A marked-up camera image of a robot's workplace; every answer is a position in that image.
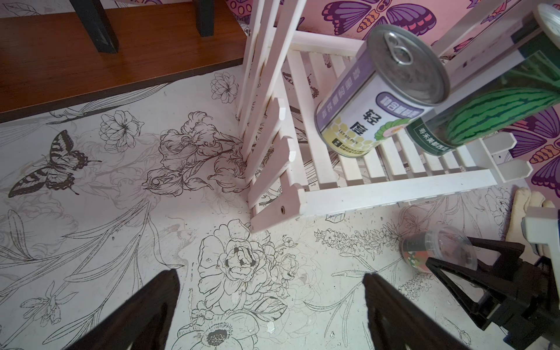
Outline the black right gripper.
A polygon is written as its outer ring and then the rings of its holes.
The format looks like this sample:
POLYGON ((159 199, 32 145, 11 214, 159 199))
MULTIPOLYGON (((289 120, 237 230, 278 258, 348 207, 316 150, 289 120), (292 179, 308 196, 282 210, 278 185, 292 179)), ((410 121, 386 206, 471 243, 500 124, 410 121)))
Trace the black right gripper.
POLYGON ((520 243, 468 237, 474 247, 497 252, 492 265, 478 259, 476 271, 429 258, 427 268, 447 288, 481 330, 491 324, 507 331, 504 342, 527 349, 538 338, 559 346, 559 292, 549 258, 534 265, 522 262, 520 243), (482 291, 473 299, 463 284, 482 291))

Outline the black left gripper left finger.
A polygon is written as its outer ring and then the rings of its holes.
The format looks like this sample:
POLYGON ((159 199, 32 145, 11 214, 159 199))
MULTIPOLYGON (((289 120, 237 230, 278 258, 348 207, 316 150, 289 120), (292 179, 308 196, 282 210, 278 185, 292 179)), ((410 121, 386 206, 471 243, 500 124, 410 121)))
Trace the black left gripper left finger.
POLYGON ((160 272, 70 349, 164 349, 179 298, 175 269, 160 272))

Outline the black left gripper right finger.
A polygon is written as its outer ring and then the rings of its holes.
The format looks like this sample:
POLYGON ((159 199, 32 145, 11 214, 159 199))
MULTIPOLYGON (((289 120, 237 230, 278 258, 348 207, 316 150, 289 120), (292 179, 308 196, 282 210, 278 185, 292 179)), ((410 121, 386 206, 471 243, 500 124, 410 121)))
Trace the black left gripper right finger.
POLYGON ((368 329, 375 349, 467 349, 378 274, 365 274, 368 329))

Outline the red seed jar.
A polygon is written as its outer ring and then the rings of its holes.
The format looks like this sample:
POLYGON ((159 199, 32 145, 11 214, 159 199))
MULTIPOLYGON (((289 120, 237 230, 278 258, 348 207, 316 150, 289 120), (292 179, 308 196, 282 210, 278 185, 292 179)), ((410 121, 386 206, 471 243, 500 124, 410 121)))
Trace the red seed jar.
POLYGON ((448 225, 406 236, 400 251, 405 262, 417 271, 430 274, 427 260, 435 258, 471 270, 478 267, 475 249, 462 231, 448 225))

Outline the green watermelon can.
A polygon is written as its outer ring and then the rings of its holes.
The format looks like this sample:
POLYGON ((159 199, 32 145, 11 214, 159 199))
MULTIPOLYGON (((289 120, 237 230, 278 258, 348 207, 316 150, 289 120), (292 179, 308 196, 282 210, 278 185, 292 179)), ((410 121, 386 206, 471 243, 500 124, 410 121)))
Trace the green watermelon can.
POLYGON ((444 155, 559 103, 559 9, 539 4, 511 36, 501 75, 434 118, 406 128, 426 153, 444 155))

